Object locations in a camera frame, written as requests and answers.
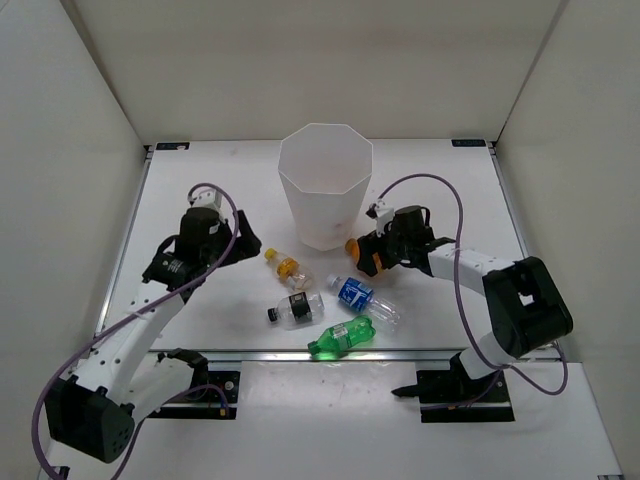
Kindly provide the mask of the clear bottle blue label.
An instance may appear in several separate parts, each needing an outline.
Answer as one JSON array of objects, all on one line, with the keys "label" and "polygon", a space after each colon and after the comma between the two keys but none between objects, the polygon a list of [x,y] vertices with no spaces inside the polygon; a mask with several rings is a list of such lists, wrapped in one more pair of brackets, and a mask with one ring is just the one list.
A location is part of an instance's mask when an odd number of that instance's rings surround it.
[{"label": "clear bottle blue label", "polygon": [[368,284],[335,274],[327,277],[326,284],[343,307],[370,318],[376,330],[393,335],[399,329],[401,315],[398,307]]}]

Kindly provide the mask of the orange juice bottle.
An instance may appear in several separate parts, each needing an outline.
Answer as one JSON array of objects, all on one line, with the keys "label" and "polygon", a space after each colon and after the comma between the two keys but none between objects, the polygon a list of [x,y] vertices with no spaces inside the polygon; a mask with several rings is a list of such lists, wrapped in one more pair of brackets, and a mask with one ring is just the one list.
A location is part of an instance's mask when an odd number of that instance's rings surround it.
[{"label": "orange juice bottle", "polygon": [[360,253],[374,253],[377,252],[377,250],[360,250],[358,243],[357,243],[357,239],[355,238],[351,238],[349,239],[346,244],[345,244],[345,251],[347,252],[347,254],[351,257],[351,259],[353,260],[353,263],[357,269],[357,260],[359,258],[359,254]]}]

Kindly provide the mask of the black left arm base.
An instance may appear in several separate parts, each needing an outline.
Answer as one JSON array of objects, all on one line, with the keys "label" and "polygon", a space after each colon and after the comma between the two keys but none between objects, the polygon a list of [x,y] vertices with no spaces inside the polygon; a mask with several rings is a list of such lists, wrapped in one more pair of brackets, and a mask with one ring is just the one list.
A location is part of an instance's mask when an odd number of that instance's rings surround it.
[{"label": "black left arm base", "polygon": [[157,363],[168,366],[176,360],[188,367],[191,373],[189,389],[193,392],[165,403],[153,411],[152,419],[174,420],[235,420],[240,390],[241,372],[214,370],[211,362],[199,352],[175,349],[156,355]]}]

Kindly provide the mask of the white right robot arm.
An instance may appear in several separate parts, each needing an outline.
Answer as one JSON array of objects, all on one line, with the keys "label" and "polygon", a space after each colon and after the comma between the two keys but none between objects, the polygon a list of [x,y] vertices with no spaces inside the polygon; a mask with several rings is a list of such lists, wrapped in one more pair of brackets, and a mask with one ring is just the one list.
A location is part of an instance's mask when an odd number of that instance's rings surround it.
[{"label": "white right robot arm", "polygon": [[345,245],[357,270],[374,277],[396,266],[417,269],[452,281],[457,302],[462,288],[486,300],[491,331],[453,360],[449,387],[458,398],[476,397],[498,368],[572,332],[573,318],[541,259],[511,261],[460,249],[453,238],[434,234],[424,206],[395,210],[379,201],[367,215],[376,228]]}]

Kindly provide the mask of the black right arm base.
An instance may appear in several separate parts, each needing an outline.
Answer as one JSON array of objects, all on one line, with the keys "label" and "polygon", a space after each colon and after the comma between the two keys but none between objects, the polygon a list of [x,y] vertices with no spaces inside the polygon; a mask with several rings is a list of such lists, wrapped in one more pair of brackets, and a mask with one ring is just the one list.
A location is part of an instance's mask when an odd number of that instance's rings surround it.
[{"label": "black right arm base", "polygon": [[447,370],[418,370],[416,383],[391,391],[397,398],[417,398],[423,424],[509,423],[515,414],[502,371],[471,379],[460,354]]}]

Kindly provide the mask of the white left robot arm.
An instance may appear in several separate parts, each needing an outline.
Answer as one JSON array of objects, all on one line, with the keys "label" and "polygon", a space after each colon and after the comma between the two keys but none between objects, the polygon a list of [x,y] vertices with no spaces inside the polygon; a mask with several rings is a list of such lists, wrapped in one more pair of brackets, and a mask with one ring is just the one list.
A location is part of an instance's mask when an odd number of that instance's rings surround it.
[{"label": "white left robot arm", "polygon": [[184,308],[212,268],[253,258],[261,242],[246,215],[225,219],[215,206],[192,206],[179,232],[157,248],[127,316],[85,348],[47,387],[42,403],[51,438],[104,463],[118,459],[152,411],[182,394],[206,395],[207,361],[177,348],[147,371],[140,364],[165,326]]}]

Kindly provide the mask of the clear bottle yellow cap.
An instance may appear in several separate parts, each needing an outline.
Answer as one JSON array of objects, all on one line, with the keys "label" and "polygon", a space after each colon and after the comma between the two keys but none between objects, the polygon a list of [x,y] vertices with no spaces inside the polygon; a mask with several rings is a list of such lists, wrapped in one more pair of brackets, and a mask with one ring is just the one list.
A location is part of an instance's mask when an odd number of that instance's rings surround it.
[{"label": "clear bottle yellow cap", "polygon": [[293,257],[273,248],[268,248],[264,257],[279,282],[290,291],[307,291],[314,286],[312,273]]}]

